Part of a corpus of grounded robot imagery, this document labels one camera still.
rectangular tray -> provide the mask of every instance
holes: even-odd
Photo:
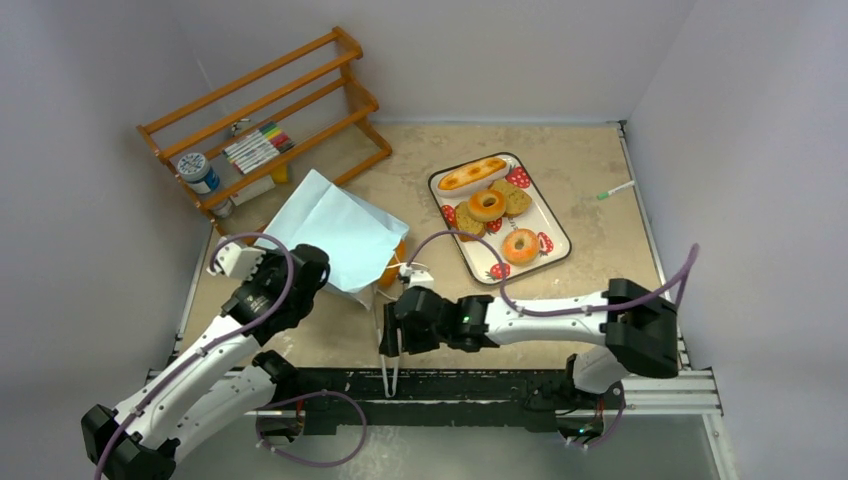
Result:
[[[448,172],[459,168],[466,163],[475,162],[488,157],[499,157],[503,159],[509,165],[510,171],[518,167],[524,168],[527,178],[530,179],[530,186],[524,191],[533,198],[533,205],[531,205],[526,212],[515,218],[502,217],[502,224],[500,229],[496,232],[491,231],[489,227],[487,227],[483,239],[491,243],[498,253],[500,253],[501,244],[510,232],[519,228],[528,228],[537,234],[544,233],[551,239],[551,242],[554,245],[553,250],[548,253],[540,253],[536,260],[529,265],[523,267],[510,265],[509,278],[515,279],[523,277],[542,267],[565,260],[565,258],[571,253],[571,240],[569,240],[568,235],[565,233],[562,225],[560,225],[559,220],[557,220],[556,216],[554,216],[553,212],[551,212],[550,207],[548,207],[547,202],[545,202],[545,198],[542,197],[542,194],[536,188],[536,184],[533,182],[530,172],[527,171],[524,164],[521,163],[521,160],[512,153],[500,152],[492,155],[486,155],[459,165],[454,165],[450,168],[439,170],[438,172],[430,175],[427,183],[430,188],[430,193],[433,195],[433,200],[436,201],[436,205],[439,208],[439,213],[442,214],[442,206],[450,205],[451,207],[456,207],[460,202],[467,201],[471,197],[471,195],[455,198],[444,198],[440,196],[436,193],[436,186],[439,184],[442,177],[444,177]],[[444,218],[444,214],[442,214],[442,218],[445,221],[445,225],[447,225],[448,228],[452,228],[448,220]],[[460,255],[462,255],[463,260],[465,260],[465,266],[468,268],[468,273],[470,273],[476,281],[484,285],[497,284],[499,278],[491,272],[492,268],[496,264],[492,253],[487,250],[486,247],[481,245],[480,242],[463,242],[456,236],[453,238],[459,248]]]

light blue cloth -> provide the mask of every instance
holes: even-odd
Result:
[[[408,232],[407,224],[336,187],[315,170],[265,229],[288,248],[306,243],[327,252],[330,285],[351,295],[380,278]],[[273,248],[266,240],[256,243]]]

green and white pen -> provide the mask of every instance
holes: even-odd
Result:
[[[603,200],[603,199],[609,197],[610,195],[615,195],[616,193],[624,190],[625,188],[630,188],[633,185],[636,185],[636,181],[630,180],[629,182],[625,183],[624,185],[619,185],[619,186],[613,188],[612,190],[610,190],[608,192],[604,192],[604,193],[598,195],[598,200]]]

beige tabletop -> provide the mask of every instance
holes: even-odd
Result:
[[[507,288],[510,296],[536,299],[582,295],[604,289],[613,277],[629,278],[649,289],[659,286],[633,191],[603,201],[595,199],[598,193],[630,180],[615,128],[381,125],[378,130],[392,144],[394,154],[346,188],[408,223],[409,244],[417,245],[445,228],[427,188],[431,173],[508,151],[524,163],[572,242],[567,259],[518,279]],[[294,180],[303,178],[313,167],[334,178],[350,162],[365,158],[368,143],[360,136],[349,129],[326,146],[298,158],[292,165]],[[238,207],[227,227],[246,231],[266,222],[294,186],[296,183],[278,187]],[[216,242],[213,235],[210,245]],[[451,238],[434,240],[416,261],[430,268],[436,279],[435,290],[442,296],[453,300],[472,294],[497,295],[496,290],[472,280]],[[201,275],[184,348],[206,328],[237,286],[238,282],[230,279]],[[397,295],[400,286],[393,285],[389,291]],[[277,350],[297,366],[377,367],[374,327],[372,312],[351,300],[319,292],[312,314],[298,328],[277,334],[265,348]],[[401,366],[561,368],[570,354],[588,348],[573,342],[525,342],[469,354],[442,347],[425,354],[403,355]]]

spice rack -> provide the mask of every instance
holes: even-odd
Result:
[[[322,66],[312,70],[311,72],[302,75],[296,80],[283,85],[282,87],[277,88],[276,90],[268,93],[267,95],[249,103],[248,105],[238,109],[232,114],[221,117],[211,125],[208,125],[195,133],[177,141],[173,145],[168,147],[160,147],[153,140],[152,135],[169,125],[174,124],[175,122],[185,118],[186,116],[204,108],[213,102],[221,100],[228,95],[232,94],[236,90],[239,90],[243,87],[246,87],[253,82],[259,80],[260,78],[270,74],[271,72],[277,71],[280,68],[285,67],[286,65],[292,63],[293,61],[304,57],[315,50],[328,45],[332,42],[335,42],[337,45],[337,54],[336,57],[323,64]],[[324,35],[321,38],[318,38],[293,52],[290,52],[282,57],[272,61],[271,63],[264,65],[253,72],[244,75],[243,77],[234,80],[233,82],[224,85],[223,87],[204,95],[203,97],[198,98],[197,100],[174,110],[173,112],[165,115],[164,117],[155,120],[147,125],[139,125],[137,128],[138,132],[141,134],[144,141],[147,143],[150,150],[165,165],[168,170],[174,175],[174,178],[177,182],[185,190],[186,194],[191,198],[192,202],[194,202],[195,207],[201,211],[208,219],[209,222],[215,227],[215,229],[221,235],[226,235],[227,232],[222,227],[222,225],[218,222],[217,217],[211,212],[211,209],[225,201],[229,198],[230,195],[238,192],[242,188],[250,185],[251,183],[259,180],[271,173],[271,171],[276,168],[284,165],[286,163],[294,160],[298,155],[311,150],[317,145],[321,144],[325,140],[329,139],[333,135],[341,132],[346,127],[351,125],[356,125],[362,133],[364,133],[372,142],[374,142],[380,150],[363,160],[361,163],[357,164],[347,172],[341,174],[334,180],[336,185],[342,185],[345,182],[353,179],[360,173],[362,173],[367,168],[373,166],[380,160],[388,157],[392,153],[392,147],[389,145],[382,136],[374,129],[371,125],[371,122],[368,120],[368,115],[372,112],[377,111],[379,108],[379,104],[377,103],[377,99],[366,90],[360,83],[357,81],[353,69],[351,68],[351,62],[362,58],[362,47],[359,43],[353,39],[347,32],[342,30],[340,27],[335,27],[333,30]],[[208,139],[212,135],[217,134],[223,130],[227,130],[233,125],[235,122],[238,122],[240,119],[247,117],[248,115],[261,110],[268,105],[282,99],[286,95],[299,90],[312,82],[315,82],[319,78],[324,77],[325,75],[330,74],[331,72],[337,71],[339,72],[339,78],[335,81],[315,90],[309,95],[295,101],[291,105],[286,106],[282,110],[277,113],[271,115],[270,117],[256,122],[255,126],[252,128],[245,129],[239,135],[228,139],[225,142],[222,142],[207,151],[203,154],[206,158],[211,161],[215,157],[221,155],[224,151],[224,148],[232,145],[233,143],[239,141],[243,136],[253,132],[259,126],[269,122],[279,122],[286,117],[291,116],[292,114],[308,107],[313,104],[317,100],[327,96],[331,92],[342,88],[345,93],[345,98],[348,107],[348,115],[323,128],[321,131],[315,133],[309,138],[303,140],[294,145],[291,149],[281,153],[277,157],[273,158],[269,162],[263,164],[259,168],[251,171],[250,173],[244,175],[238,181],[232,183],[231,185],[225,188],[219,188],[214,191],[213,194],[209,195],[206,198],[201,199],[198,197],[197,193],[188,186],[188,184],[180,177],[177,173],[176,167],[172,163],[172,159],[185,152],[187,149],[197,145],[198,143]]]

